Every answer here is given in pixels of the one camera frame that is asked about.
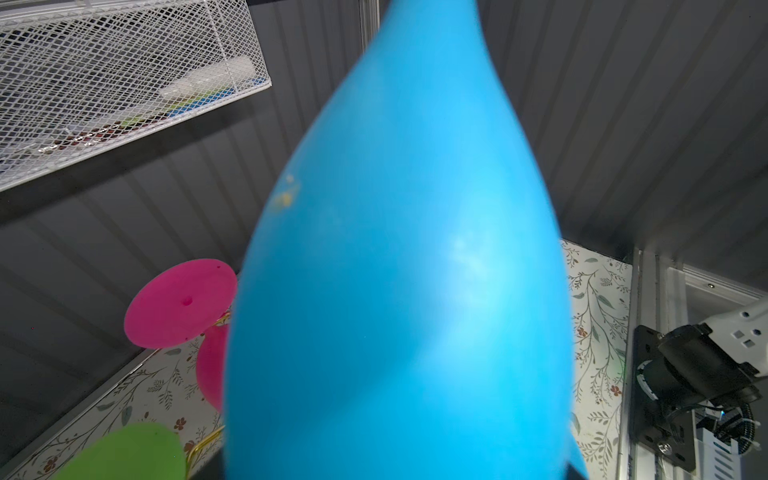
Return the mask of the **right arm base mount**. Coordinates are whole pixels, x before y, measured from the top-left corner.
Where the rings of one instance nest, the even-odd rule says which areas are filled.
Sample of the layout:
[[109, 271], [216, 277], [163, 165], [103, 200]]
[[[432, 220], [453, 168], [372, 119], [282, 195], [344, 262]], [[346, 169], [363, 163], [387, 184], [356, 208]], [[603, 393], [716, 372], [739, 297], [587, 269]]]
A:
[[687, 472], [696, 469], [692, 406], [702, 399], [694, 367], [678, 335], [647, 326], [633, 332], [630, 439]]

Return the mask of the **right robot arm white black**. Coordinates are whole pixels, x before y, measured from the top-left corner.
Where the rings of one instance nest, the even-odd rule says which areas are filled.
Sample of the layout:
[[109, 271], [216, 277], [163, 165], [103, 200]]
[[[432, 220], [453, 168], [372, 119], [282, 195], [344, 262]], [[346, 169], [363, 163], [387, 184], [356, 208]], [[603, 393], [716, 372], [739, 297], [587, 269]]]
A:
[[645, 397], [672, 413], [735, 408], [762, 398], [767, 378], [767, 299], [665, 334], [636, 368]]

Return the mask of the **blue wine glass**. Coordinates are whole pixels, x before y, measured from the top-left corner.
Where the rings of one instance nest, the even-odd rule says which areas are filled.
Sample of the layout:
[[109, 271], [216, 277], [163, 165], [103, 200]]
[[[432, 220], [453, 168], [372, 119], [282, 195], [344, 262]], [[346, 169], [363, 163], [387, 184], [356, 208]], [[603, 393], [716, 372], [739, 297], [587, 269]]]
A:
[[228, 345], [230, 479], [563, 479], [558, 225], [472, 1], [394, 1], [276, 182]]

